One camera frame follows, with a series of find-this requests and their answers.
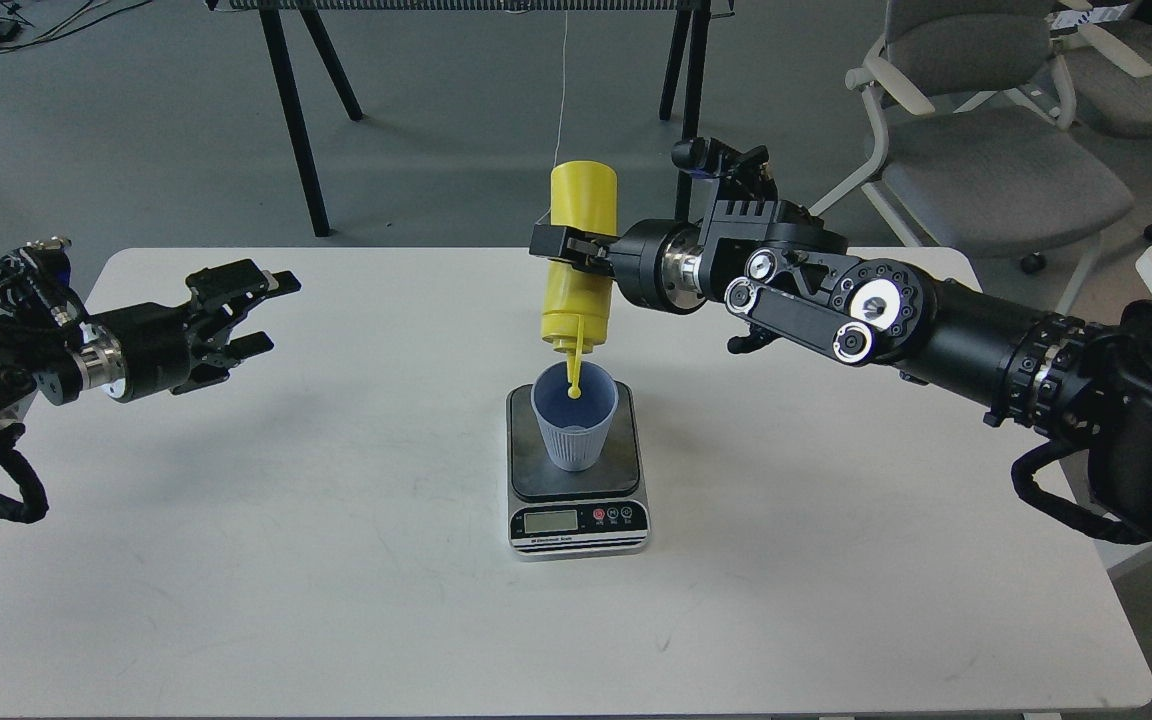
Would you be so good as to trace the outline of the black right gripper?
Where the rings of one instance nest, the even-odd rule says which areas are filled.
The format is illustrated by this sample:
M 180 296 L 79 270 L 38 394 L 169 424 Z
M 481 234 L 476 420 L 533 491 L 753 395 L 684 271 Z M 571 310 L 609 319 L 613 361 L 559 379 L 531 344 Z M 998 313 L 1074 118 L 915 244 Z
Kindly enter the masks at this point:
M 699 228 L 675 219 L 645 219 L 621 237 L 571 225 L 535 223 L 529 253 L 582 273 L 611 273 L 626 300 L 664 313 L 702 306 L 694 266 L 702 255 Z

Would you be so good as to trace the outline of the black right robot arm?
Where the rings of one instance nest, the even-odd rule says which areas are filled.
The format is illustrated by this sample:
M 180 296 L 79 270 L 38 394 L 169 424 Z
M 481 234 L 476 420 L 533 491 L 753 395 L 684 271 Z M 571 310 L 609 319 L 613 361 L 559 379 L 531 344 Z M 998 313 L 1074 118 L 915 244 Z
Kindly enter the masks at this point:
M 846 237 L 780 199 L 763 146 L 691 138 L 672 160 L 712 187 L 699 222 L 644 220 L 622 234 L 541 225 L 530 253 L 605 276 L 637 306 L 723 304 L 749 327 L 732 354 L 788 340 L 969 397 L 990 427 L 1014 420 L 1043 435 L 1011 464 L 1021 501 L 1100 541 L 1152 541 L 1152 301 L 1102 325 L 996 300 L 851 255 Z

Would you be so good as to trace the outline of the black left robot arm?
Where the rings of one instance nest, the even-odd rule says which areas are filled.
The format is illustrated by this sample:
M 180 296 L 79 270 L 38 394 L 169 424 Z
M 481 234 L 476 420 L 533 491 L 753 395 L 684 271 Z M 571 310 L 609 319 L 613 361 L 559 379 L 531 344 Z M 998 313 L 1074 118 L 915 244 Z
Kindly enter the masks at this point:
M 291 272 L 242 259 L 187 275 L 179 306 L 137 304 L 91 313 L 70 287 L 70 241 L 54 237 L 0 258 L 0 520 L 31 524 L 50 511 L 41 479 L 17 450 L 18 406 L 40 392 L 63 406 L 88 389 L 128 404 L 227 381 L 273 341 L 233 329 L 266 300 L 300 291 Z

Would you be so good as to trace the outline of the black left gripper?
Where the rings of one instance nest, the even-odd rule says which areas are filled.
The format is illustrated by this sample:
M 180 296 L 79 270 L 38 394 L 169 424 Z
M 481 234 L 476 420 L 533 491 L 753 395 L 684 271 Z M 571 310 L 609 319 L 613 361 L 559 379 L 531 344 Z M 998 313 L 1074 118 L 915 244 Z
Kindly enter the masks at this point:
M 302 285 L 291 272 L 265 272 L 242 259 L 198 270 L 185 287 L 191 300 L 180 306 L 119 306 L 84 320 L 76 354 L 82 388 L 128 404 L 165 389 L 185 395 L 227 382 L 233 367 L 275 347 L 265 332 L 229 342 L 234 325 L 251 306 Z

